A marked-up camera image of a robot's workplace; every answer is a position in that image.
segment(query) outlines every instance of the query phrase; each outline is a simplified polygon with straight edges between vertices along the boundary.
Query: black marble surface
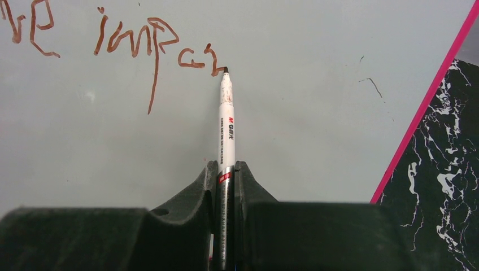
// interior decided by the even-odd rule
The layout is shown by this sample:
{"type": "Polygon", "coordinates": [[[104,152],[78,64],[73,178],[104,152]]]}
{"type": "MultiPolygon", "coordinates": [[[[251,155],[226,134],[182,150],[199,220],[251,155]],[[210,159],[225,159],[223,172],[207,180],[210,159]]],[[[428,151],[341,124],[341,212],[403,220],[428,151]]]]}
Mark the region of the black marble surface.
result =
{"type": "Polygon", "coordinates": [[[425,270],[479,269],[479,67],[455,59],[378,204],[425,270]]]}

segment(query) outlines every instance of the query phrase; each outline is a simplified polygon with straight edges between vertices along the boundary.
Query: pink border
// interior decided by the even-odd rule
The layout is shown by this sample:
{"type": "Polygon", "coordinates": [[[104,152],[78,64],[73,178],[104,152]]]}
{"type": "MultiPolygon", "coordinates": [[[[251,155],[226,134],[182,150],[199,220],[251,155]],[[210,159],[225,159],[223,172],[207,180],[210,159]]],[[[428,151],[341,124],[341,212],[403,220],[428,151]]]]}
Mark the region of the pink border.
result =
{"type": "Polygon", "coordinates": [[[391,177],[394,169],[398,165],[399,159],[401,158],[401,156],[404,153],[404,150],[409,144],[409,141],[411,140],[412,135],[414,134],[414,131],[419,125],[419,122],[423,119],[424,112],[426,112],[426,109],[428,108],[429,104],[431,103],[431,100],[436,94],[439,84],[441,83],[442,79],[446,75],[446,72],[449,69],[449,66],[454,60],[454,57],[456,57],[456,54],[461,48],[467,34],[469,33],[469,30],[471,29],[472,25],[476,21],[476,17],[478,14],[479,14],[479,1],[476,0],[474,5],[471,8],[471,11],[467,15],[467,18],[465,19],[464,24],[461,27],[461,30],[459,31],[456,39],[452,43],[451,49],[449,49],[449,52],[444,58],[444,61],[442,62],[441,67],[439,68],[439,71],[437,72],[433,82],[431,83],[431,86],[429,87],[428,92],[426,93],[426,96],[421,102],[421,105],[419,106],[416,112],[416,115],[412,119],[411,124],[409,125],[409,128],[407,128],[406,134],[401,140],[401,143],[399,144],[399,147],[396,150],[396,153],[394,154],[393,159],[391,160],[391,163],[389,164],[386,172],[382,176],[381,182],[379,183],[376,189],[376,192],[374,193],[373,198],[371,199],[372,204],[377,203],[377,201],[379,200],[379,197],[381,196],[382,191],[384,190],[384,187],[386,187],[386,184],[389,178],[391,177]]]}

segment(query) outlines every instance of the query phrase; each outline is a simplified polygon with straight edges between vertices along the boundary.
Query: black ink scribble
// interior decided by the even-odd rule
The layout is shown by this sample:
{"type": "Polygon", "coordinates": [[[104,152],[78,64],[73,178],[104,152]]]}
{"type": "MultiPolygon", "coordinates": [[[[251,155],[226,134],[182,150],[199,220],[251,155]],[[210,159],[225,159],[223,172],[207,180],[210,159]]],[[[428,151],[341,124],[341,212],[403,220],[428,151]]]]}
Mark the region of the black ink scribble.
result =
{"type": "Polygon", "coordinates": [[[359,82],[363,82],[364,80],[370,80],[371,83],[373,83],[373,85],[375,86],[377,93],[378,93],[379,96],[381,96],[381,98],[382,98],[382,94],[381,94],[381,93],[379,92],[379,90],[377,89],[377,86],[376,86],[376,84],[374,83],[374,81],[373,81],[371,78],[366,78],[366,79],[359,80],[359,82]]]}

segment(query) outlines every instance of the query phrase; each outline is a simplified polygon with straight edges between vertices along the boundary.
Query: red logo on marker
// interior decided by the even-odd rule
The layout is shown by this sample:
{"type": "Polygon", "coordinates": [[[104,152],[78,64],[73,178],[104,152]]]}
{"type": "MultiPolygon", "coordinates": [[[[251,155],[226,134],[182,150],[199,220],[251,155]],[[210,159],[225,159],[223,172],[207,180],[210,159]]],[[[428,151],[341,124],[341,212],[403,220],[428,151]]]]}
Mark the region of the red logo on marker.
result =
{"type": "Polygon", "coordinates": [[[220,177],[220,183],[224,182],[226,179],[229,179],[231,177],[231,172],[228,172],[226,174],[223,174],[221,177],[220,177]]]}

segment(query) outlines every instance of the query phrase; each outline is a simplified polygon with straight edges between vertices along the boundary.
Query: whiteboard marker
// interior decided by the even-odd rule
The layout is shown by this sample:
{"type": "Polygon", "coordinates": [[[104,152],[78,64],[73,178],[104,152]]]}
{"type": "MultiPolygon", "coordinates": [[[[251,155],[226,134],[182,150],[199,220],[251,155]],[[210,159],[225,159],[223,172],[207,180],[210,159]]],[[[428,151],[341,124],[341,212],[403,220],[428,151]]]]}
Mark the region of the whiteboard marker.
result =
{"type": "Polygon", "coordinates": [[[218,178],[215,196],[215,270],[234,270],[234,107],[228,68],[220,85],[218,178]]]}

